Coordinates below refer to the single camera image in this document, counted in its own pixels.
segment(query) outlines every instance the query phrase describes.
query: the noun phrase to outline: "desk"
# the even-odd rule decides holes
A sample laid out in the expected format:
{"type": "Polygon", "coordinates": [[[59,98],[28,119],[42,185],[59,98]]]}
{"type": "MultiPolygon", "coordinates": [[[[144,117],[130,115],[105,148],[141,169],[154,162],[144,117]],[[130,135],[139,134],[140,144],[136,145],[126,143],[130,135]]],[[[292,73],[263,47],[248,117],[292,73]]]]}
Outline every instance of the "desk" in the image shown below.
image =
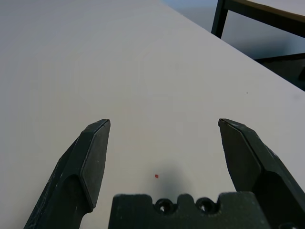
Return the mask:
{"type": "Polygon", "coordinates": [[[304,92],[161,2],[0,10],[0,228],[25,225],[60,156],[102,118],[112,123],[105,174],[81,228],[107,228],[118,193],[175,202],[234,191],[222,117],[256,130],[305,189],[304,92]]]}
{"type": "Polygon", "coordinates": [[[218,0],[212,34],[221,38],[228,10],[305,37],[305,3],[301,0],[218,0]]]}

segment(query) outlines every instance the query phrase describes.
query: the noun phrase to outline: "black table leg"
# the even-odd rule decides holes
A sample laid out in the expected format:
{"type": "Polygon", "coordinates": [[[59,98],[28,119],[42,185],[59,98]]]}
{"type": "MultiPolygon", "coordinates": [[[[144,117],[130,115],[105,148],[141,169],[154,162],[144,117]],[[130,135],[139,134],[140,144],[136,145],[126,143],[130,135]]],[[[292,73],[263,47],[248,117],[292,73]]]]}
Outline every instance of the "black table leg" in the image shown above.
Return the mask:
{"type": "Polygon", "coordinates": [[[224,8],[225,1],[226,0],[218,0],[211,32],[219,38],[221,38],[221,35],[223,34],[224,23],[228,14],[228,10],[224,8]]]}

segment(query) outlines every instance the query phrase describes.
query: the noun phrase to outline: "black plastic part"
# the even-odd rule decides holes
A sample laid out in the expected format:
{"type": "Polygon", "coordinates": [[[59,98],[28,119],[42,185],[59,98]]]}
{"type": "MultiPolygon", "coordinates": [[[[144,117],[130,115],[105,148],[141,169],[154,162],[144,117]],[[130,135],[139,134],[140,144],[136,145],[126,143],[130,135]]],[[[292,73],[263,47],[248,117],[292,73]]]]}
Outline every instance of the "black plastic part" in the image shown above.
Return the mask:
{"type": "Polygon", "coordinates": [[[305,228],[305,194],[281,160],[244,124],[218,123],[236,191],[252,191],[270,226],[305,228]]]}
{"type": "Polygon", "coordinates": [[[104,174],[108,119],[86,127],[59,159],[25,229],[78,229],[96,206],[104,174]]]}
{"type": "Polygon", "coordinates": [[[169,214],[160,214],[152,202],[148,195],[115,196],[108,228],[270,229],[251,192],[221,194],[217,202],[218,210],[214,214],[204,213],[188,194],[178,197],[175,210],[169,214]]]}

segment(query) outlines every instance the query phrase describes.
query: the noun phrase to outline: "screw hole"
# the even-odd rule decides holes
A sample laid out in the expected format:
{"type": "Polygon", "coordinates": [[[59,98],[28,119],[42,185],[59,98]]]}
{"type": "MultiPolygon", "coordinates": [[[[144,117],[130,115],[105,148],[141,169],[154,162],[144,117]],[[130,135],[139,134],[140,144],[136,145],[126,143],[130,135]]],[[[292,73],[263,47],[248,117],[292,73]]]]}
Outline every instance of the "screw hole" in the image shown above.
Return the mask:
{"type": "Polygon", "coordinates": [[[216,205],[209,198],[200,198],[197,200],[196,206],[205,214],[214,214],[217,211],[216,205]]]}
{"type": "Polygon", "coordinates": [[[174,205],[169,199],[160,199],[155,204],[155,209],[162,215],[173,213],[174,205]]]}

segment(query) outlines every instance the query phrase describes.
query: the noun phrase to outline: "white table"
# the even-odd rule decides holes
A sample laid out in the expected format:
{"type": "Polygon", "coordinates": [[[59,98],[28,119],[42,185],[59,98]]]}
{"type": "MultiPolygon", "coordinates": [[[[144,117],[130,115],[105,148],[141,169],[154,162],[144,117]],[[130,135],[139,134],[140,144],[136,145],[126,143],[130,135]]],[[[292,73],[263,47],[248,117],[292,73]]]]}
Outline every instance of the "white table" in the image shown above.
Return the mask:
{"type": "Polygon", "coordinates": [[[0,228],[23,228],[86,125],[112,122],[96,209],[234,191],[217,121],[257,131],[305,189],[305,94],[156,0],[2,1],[0,228]]]}

